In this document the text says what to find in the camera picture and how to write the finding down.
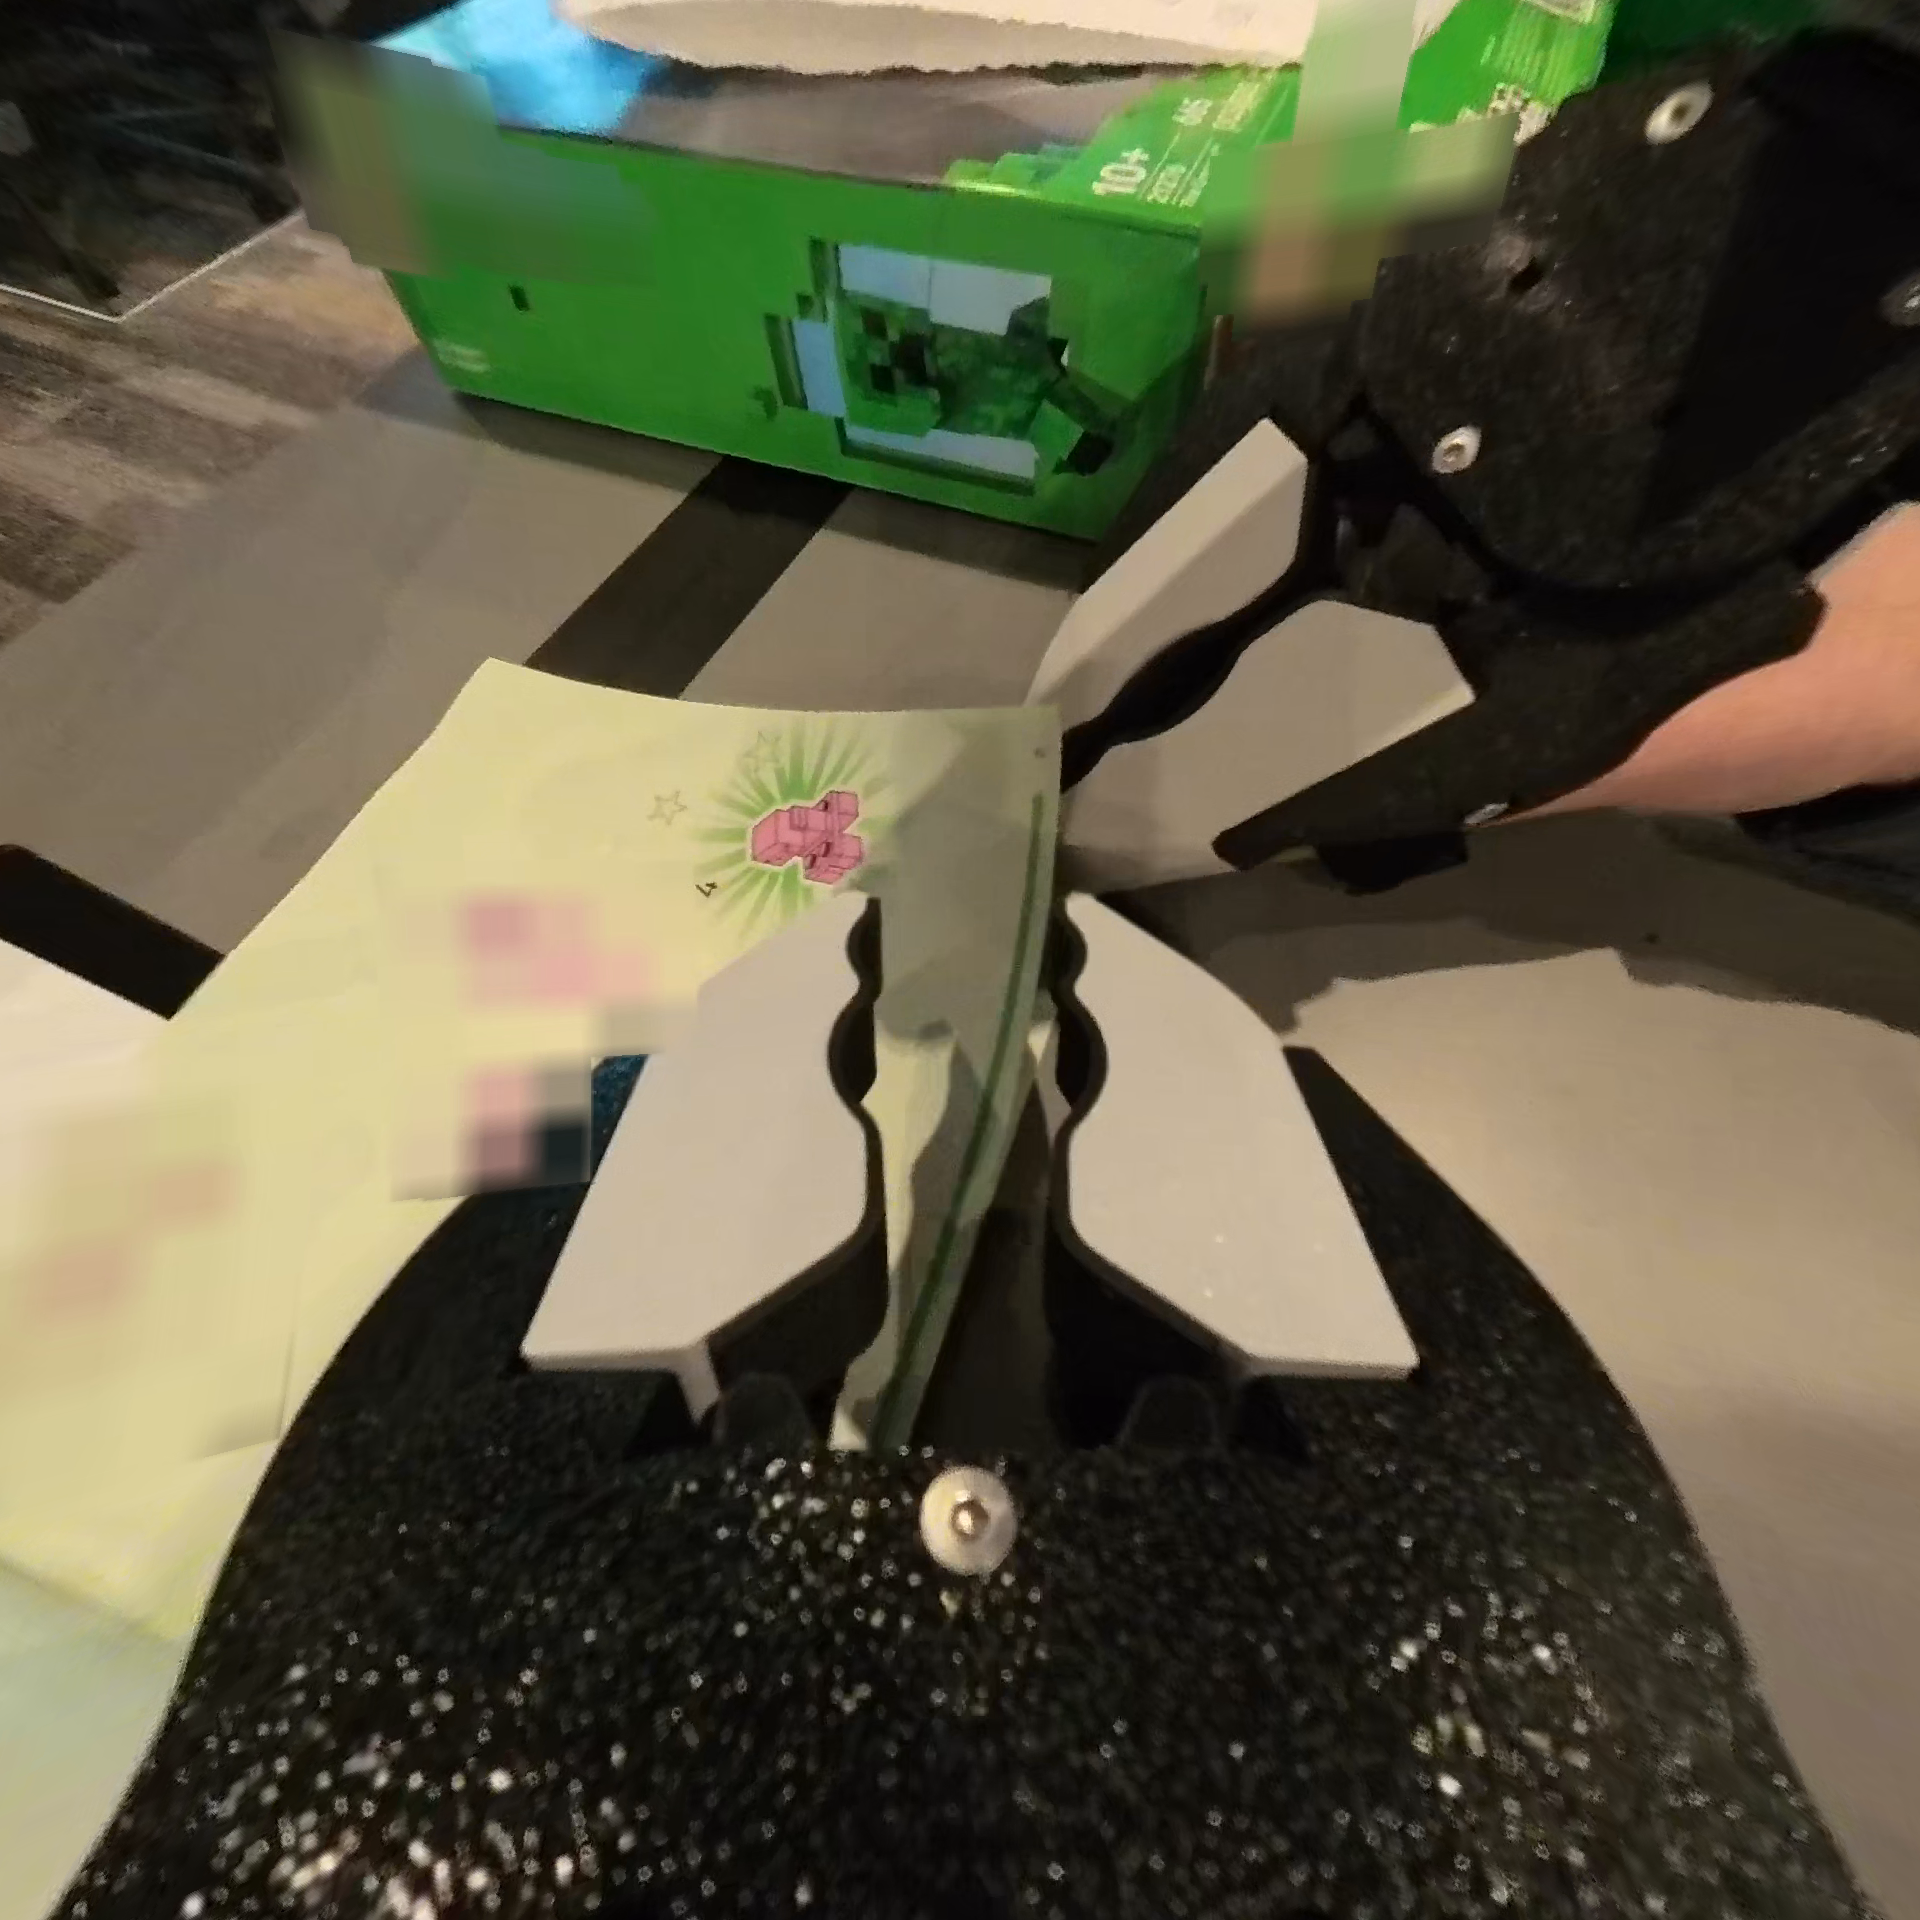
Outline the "green toy brick box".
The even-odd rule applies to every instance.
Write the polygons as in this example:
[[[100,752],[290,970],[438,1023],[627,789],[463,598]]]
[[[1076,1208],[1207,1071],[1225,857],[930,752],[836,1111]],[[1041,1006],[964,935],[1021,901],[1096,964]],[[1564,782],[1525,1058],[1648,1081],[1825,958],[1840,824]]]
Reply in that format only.
[[[793,76],[631,52],[552,5],[275,33],[314,228],[445,386],[834,482],[1101,533],[1281,299],[1472,236],[1615,5],[1318,5],[1285,64]]]

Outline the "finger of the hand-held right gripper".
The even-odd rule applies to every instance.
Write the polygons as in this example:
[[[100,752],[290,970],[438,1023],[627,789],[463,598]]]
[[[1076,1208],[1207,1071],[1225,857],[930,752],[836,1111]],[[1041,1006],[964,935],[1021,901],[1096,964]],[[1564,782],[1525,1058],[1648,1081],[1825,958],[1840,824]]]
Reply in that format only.
[[[1295,563],[1306,493],[1308,457],[1252,422],[1073,599],[1026,701],[1087,725],[1168,647],[1243,611]]]
[[[1227,873],[1214,842],[1466,710],[1437,629],[1321,599],[1257,636],[1192,714],[1110,748],[1059,808],[1076,890]]]

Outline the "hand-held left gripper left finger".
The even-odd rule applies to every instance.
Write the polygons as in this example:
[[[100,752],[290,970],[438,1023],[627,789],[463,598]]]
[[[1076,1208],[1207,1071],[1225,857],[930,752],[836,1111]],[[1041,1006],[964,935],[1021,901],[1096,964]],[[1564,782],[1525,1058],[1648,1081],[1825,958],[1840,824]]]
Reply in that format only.
[[[755,1377],[828,1404],[885,1320],[881,985],[881,904],[834,893],[699,988],[563,1240],[531,1370],[661,1376],[693,1419]]]

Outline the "pale green instruction sheet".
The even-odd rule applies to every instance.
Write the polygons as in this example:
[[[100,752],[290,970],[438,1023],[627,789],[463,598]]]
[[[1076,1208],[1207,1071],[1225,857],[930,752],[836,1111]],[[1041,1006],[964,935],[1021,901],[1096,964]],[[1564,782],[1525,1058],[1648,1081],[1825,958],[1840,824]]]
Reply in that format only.
[[[416,1249],[785,925],[881,906],[888,1443],[1007,1153],[1053,893],[1043,710],[780,712],[480,665],[210,973],[7,881],[4,1576],[176,1642],[304,1401]]]

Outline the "white paper sheet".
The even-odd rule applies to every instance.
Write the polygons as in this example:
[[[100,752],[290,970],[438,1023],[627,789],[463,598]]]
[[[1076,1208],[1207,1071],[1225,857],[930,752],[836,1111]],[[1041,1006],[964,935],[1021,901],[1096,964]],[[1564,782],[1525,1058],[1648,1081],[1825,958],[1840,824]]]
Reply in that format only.
[[[554,2],[631,52],[793,76],[1285,64],[1312,2]]]

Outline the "person's right hand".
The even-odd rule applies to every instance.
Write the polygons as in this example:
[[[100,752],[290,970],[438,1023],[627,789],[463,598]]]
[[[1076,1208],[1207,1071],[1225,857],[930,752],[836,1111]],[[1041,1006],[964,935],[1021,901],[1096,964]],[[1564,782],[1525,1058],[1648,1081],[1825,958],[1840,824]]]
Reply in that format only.
[[[1794,658],[1704,693],[1543,814],[1727,818],[1917,779],[1917,504],[1880,514],[1817,589],[1821,618]]]

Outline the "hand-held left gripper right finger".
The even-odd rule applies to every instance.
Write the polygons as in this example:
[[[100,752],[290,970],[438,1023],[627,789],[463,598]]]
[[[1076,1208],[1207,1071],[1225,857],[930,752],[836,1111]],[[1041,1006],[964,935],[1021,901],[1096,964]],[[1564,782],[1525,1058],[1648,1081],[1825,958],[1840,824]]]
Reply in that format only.
[[[1046,1330],[1064,1413],[1158,1380],[1403,1382],[1415,1345],[1285,1047],[1073,893],[1046,958]]]

